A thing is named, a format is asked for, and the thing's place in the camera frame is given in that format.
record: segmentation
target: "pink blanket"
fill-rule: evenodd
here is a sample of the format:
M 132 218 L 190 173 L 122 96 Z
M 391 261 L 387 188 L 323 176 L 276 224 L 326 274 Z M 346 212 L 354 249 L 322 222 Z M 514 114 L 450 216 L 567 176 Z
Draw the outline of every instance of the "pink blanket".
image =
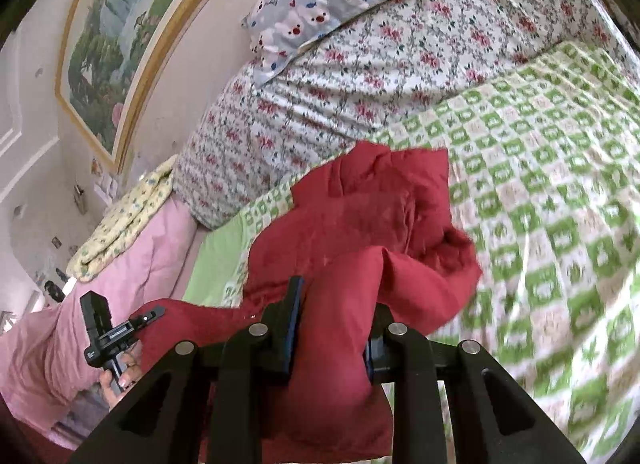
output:
M 82 355 L 89 344 L 80 297 L 95 291 L 109 301 L 114 325 L 174 288 L 196 232 L 196 221 L 174 194 L 129 250 L 94 280 L 77 283 L 63 303 L 24 316 L 0 337 L 0 394 L 15 418 L 47 433 L 66 415 L 80 390 L 97 381 L 99 369 Z

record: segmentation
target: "hand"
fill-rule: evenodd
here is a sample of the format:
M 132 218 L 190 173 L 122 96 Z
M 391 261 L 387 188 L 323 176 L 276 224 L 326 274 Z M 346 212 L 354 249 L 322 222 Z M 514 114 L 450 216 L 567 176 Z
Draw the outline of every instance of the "hand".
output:
M 125 352 L 122 356 L 122 361 L 127 365 L 127 370 L 123 372 L 118 384 L 124 390 L 119 396 L 113 393 L 111 390 L 111 371 L 105 370 L 100 374 L 100 386 L 102 387 L 102 395 L 109 405 L 109 410 L 113 410 L 113 407 L 120 402 L 120 400 L 127 395 L 131 387 L 140 381 L 142 377 L 142 369 L 133 358 L 131 354 Z

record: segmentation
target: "metal screw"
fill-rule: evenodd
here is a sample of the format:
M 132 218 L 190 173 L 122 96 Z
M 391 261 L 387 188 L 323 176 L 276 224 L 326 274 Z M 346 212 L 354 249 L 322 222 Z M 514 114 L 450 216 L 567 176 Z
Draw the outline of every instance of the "metal screw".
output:
M 480 351 L 480 344 L 475 340 L 465 339 L 462 342 L 462 349 L 467 354 L 478 354 L 478 352 Z
M 191 354 L 194 348 L 196 348 L 196 346 L 190 341 L 181 341 L 175 346 L 175 351 L 180 354 L 180 356 L 186 356 L 187 354 Z
M 406 334 L 406 331 L 407 331 L 406 325 L 404 323 L 400 323 L 399 321 L 393 322 L 387 328 L 389 329 L 389 332 L 391 334 L 395 334 L 396 336 L 401 336 L 403 334 Z
M 267 327 L 264 323 L 254 323 L 251 327 L 249 327 L 249 334 L 251 336 L 264 336 L 269 331 L 269 327 Z

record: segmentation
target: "black device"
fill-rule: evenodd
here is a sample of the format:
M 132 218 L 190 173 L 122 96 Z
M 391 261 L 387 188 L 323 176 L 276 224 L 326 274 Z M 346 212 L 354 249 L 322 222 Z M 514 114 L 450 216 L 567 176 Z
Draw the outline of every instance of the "black device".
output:
M 295 354 L 302 278 L 260 323 L 225 343 L 176 344 L 72 455 L 69 464 L 195 464 L 216 382 L 207 464 L 260 464 L 258 390 L 286 384 Z M 395 382 L 396 464 L 446 464 L 437 381 L 445 383 L 458 464 L 584 464 L 560 430 L 482 346 L 449 346 L 396 323 L 378 304 L 363 354 L 372 383 Z M 608 464 L 637 459 L 633 435 Z
M 89 335 L 89 346 L 84 350 L 84 359 L 91 367 L 111 371 L 111 390 L 118 395 L 122 393 L 118 379 L 127 369 L 122 355 L 136 342 L 136 332 L 161 317 L 164 307 L 154 307 L 148 313 L 129 318 L 115 328 L 111 325 L 111 311 L 105 297 L 89 291 L 80 298 L 80 307 Z

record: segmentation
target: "yellow floral blanket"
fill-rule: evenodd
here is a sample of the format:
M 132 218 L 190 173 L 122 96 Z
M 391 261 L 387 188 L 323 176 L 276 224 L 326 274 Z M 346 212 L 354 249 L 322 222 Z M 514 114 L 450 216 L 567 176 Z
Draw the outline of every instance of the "yellow floral blanket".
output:
M 115 257 L 129 249 L 152 216 L 171 195 L 176 156 L 162 163 L 118 203 L 113 205 L 94 233 L 66 267 L 80 282 L 93 280 Z

